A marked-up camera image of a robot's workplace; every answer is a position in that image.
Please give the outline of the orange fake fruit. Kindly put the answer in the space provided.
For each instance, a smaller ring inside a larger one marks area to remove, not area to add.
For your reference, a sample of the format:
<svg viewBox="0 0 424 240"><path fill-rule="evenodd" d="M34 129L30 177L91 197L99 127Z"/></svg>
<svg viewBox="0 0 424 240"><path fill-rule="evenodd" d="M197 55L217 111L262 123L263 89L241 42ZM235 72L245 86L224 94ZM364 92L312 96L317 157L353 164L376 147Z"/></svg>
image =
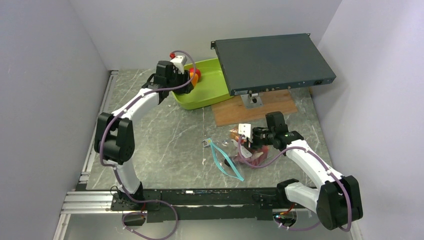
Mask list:
<svg viewBox="0 0 424 240"><path fill-rule="evenodd" d="M191 85L195 87L199 81L199 75L195 72L189 73L190 79L191 79Z"/></svg>

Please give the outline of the red fake apple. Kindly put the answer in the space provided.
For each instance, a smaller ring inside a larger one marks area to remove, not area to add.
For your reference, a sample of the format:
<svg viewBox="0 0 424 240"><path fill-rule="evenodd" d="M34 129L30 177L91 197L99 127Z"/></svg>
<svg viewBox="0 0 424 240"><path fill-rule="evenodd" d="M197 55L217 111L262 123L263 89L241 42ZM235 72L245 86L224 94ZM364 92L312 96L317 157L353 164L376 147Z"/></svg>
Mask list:
<svg viewBox="0 0 424 240"><path fill-rule="evenodd" d="M194 69L193 67L189 69L189 74L190 77L192 77L193 74L196 74L198 79L200 79L202 76L200 70L198 68Z"/></svg>

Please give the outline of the clear zip top bag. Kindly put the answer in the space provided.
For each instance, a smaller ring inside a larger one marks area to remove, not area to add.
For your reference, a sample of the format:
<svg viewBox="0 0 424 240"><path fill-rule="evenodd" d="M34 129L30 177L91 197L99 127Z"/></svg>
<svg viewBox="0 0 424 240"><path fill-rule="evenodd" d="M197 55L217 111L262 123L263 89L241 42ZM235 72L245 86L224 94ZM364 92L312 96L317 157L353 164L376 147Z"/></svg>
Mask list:
<svg viewBox="0 0 424 240"><path fill-rule="evenodd" d="M232 129L238 130L238 124ZM268 146L263 146L260 149L253 149L249 146L251 141L244 135L240 135L237 142L230 139L230 134L228 138L222 141L212 141L213 145L209 148L211 149L212 158L216 167L224 175L241 182L244 181L242 172L239 170L242 165L247 165L254 169L268 158Z"/></svg>

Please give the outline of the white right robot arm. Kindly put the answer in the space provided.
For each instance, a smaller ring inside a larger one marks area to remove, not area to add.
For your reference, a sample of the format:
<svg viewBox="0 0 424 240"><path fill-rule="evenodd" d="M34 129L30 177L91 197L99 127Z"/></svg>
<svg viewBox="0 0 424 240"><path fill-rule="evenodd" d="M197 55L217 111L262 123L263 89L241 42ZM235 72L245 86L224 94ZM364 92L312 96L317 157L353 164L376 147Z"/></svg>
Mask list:
<svg viewBox="0 0 424 240"><path fill-rule="evenodd" d="M239 132L246 141L239 142L238 147L273 146L296 163L314 184L311 188L294 178L282 181L276 187L276 203L282 208L299 204L314 212L326 229L350 231L353 222L363 217L358 180L324 162L300 133L289 130L281 112L267 113L265 119L266 127L252 127L249 133Z"/></svg>

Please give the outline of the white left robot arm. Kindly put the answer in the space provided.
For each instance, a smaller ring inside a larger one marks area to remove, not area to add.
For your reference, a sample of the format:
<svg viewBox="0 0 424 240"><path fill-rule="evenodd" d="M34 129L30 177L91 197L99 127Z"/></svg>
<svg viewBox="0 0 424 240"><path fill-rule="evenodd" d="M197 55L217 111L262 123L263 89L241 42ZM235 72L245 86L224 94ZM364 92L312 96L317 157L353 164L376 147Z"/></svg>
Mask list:
<svg viewBox="0 0 424 240"><path fill-rule="evenodd" d="M143 184L132 162L134 122L160 105L170 92L188 94L194 89L194 76L185 69L186 62L181 55L160 60L135 97L118 110L102 112L97 118L94 150L99 154L100 164L112 168L118 190L125 194L123 202L131 210L139 209L145 201Z"/></svg>

